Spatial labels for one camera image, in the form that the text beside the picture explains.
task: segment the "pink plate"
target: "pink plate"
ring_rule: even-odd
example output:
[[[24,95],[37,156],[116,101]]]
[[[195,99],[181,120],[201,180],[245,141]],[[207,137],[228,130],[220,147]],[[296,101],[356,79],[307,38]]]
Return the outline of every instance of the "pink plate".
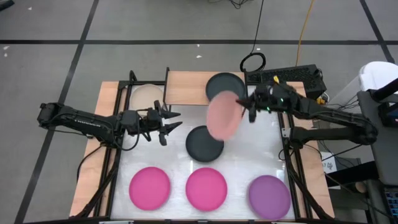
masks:
[[[170,179],[157,167],[146,167],[131,179],[130,199],[142,210],[155,210],[162,206],[170,195]]]
[[[232,91],[222,91],[210,102],[206,125],[210,135],[217,140],[228,140],[235,133],[242,120],[242,106],[239,97]]]
[[[213,211],[226,198],[228,188],[220,172],[212,168],[201,168],[193,172],[185,186],[188,201],[201,211]]]

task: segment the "wooden table frame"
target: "wooden table frame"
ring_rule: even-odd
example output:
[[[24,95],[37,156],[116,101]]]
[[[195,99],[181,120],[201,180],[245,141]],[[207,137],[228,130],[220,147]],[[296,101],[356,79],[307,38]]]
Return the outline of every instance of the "wooden table frame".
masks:
[[[173,74],[173,72],[169,71],[169,68],[167,68],[166,71],[166,80],[168,80],[168,75]],[[244,81],[245,81],[245,76],[242,73],[235,73],[235,75],[240,76]],[[170,97],[170,95],[167,94],[167,89],[173,90],[175,86],[172,86],[171,83],[167,82],[135,82],[135,85],[143,85],[147,83],[152,83],[155,85],[164,85],[164,101],[169,102],[169,103],[176,103],[176,102],[170,102],[170,100],[166,100],[166,98]],[[204,82],[197,82],[198,85],[201,85],[203,88],[203,83]],[[288,83],[289,85],[292,85],[293,87],[296,88],[297,92],[305,95],[305,90],[303,87],[302,83]],[[109,116],[112,115],[113,112],[123,110],[123,108],[126,108],[123,101],[128,102],[126,100],[126,91],[123,91],[125,89],[125,84],[121,84],[121,82],[103,82],[101,86],[101,90],[98,95],[98,101],[97,101],[97,106],[95,110],[95,114],[103,115],[103,116]],[[119,108],[116,108],[115,102],[116,100],[120,101]],[[205,105],[208,102],[206,102],[206,99],[203,100],[203,96],[200,97],[199,105]],[[280,120],[280,126],[285,126],[285,127],[290,127],[293,123],[296,126],[301,126],[307,129],[312,128],[312,121],[309,120],[299,120],[295,118],[288,117],[286,114],[281,116],[282,120]],[[97,140],[91,139],[88,140],[88,144],[86,146],[86,151],[85,151],[85,156],[90,153],[92,150],[94,150],[96,147],[98,147],[98,142]],[[317,142],[316,141],[311,141],[307,143],[309,146],[313,146],[314,148],[317,147]],[[76,191],[75,191],[75,197],[73,199],[70,215],[76,215],[78,212],[80,212],[83,207],[88,203],[88,201],[91,199],[92,195],[96,192],[100,180],[104,179],[104,176],[107,174],[106,171],[110,170],[111,164],[114,163],[114,158],[115,156],[118,157],[120,156],[120,151],[119,153],[116,153],[115,150],[112,149],[107,149],[106,151],[100,150],[96,154],[93,154],[90,159],[88,159],[81,167],[81,173],[80,173],[80,178],[76,186]],[[314,149],[308,146],[304,146],[303,149],[300,150],[300,155],[294,156],[294,166],[297,168],[297,171],[299,174],[303,174],[301,177],[302,179],[307,183],[307,189],[311,192],[311,194],[314,196],[315,200],[323,207],[323,209],[329,214],[330,216],[334,217],[333,213],[333,208],[331,206],[331,201],[330,201],[330,196],[325,180],[325,176],[323,174],[323,167],[322,167],[322,162],[319,157],[319,153],[316,152]],[[104,192],[103,197],[102,197],[102,206],[96,207],[95,209],[95,216],[107,216],[110,215],[111,211],[111,202],[113,200],[113,189],[114,185],[116,184],[116,178],[114,178],[114,183],[110,184],[108,186],[107,190]],[[308,205],[306,205],[305,200],[303,199],[303,196],[301,194],[301,191],[297,188],[290,188],[291,192],[295,192],[297,195],[297,203],[298,203],[298,208],[295,210],[295,215],[296,218],[311,218],[310,216],[313,215],[314,218],[316,218],[316,215],[313,211],[308,211]]]

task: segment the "wooden board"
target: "wooden board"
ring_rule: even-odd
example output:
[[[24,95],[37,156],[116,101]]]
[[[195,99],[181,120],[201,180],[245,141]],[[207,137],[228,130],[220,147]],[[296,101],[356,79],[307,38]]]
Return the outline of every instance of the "wooden board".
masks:
[[[173,85],[167,86],[167,91],[171,91],[171,93],[173,93],[169,94],[167,102],[169,103],[174,102],[176,104],[186,103],[189,105],[207,105],[208,104],[207,97],[204,94],[204,88],[206,85],[204,83],[206,83],[207,80],[211,77],[211,74],[214,75],[215,73],[217,72],[170,72],[172,79],[177,78],[179,76],[177,74],[180,75],[188,74],[187,77],[196,77],[192,79],[191,82],[201,83],[201,85],[197,84],[191,85],[191,86],[196,86],[197,88],[193,92],[196,92],[197,94],[198,92],[202,93],[201,97],[184,96],[184,94],[192,92],[188,88],[185,89],[185,91],[183,91],[184,88],[181,87],[183,83],[188,82],[189,78],[184,78],[183,81],[180,82],[175,80],[172,82]],[[289,83],[289,85],[292,85],[294,88],[296,88],[298,93],[305,95],[305,90],[301,82],[291,82]],[[117,87],[118,87],[117,82],[102,83],[95,110],[96,114],[104,116],[112,115],[116,99]],[[296,126],[301,126],[307,129],[311,129],[313,126],[312,121],[308,120],[294,119],[294,122]],[[90,153],[93,149],[97,148],[98,145],[99,145],[98,141],[94,139],[89,140],[87,143],[85,155]],[[318,148],[317,143],[315,141],[309,142],[308,145]],[[80,172],[80,179],[76,187],[75,197],[73,199],[70,215],[76,215],[78,212],[80,212],[96,192],[100,181],[100,175],[104,161],[104,152],[105,152],[104,149],[100,149],[96,154],[93,154],[92,157],[87,159],[87,161],[82,165]],[[319,153],[314,149],[312,149],[311,147],[305,146],[303,149],[301,149],[301,156],[302,156],[303,169],[304,169],[305,180],[307,182],[308,190],[311,192],[315,200],[317,200],[317,202],[327,212],[327,214],[334,217],[328,187],[326,184],[325,176],[323,175],[323,167]],[[297,189],[297,192],[298,192],[298,200],[299,202],[301,202],[299,203],[300,214],[301,217],[305,217],[304,206],[302,203],[302,195],[299,189]],[[108,197],[108,192],[104,194],[104,198],[107,197]],[[104,214],[105,206],[106,203],[103,203],[100,213],[102,215]]]
[[[208,105],[206,84],[220,72],[169,71],[165,102],[168,105]],[[243,72],[230,72],[244,82]]]

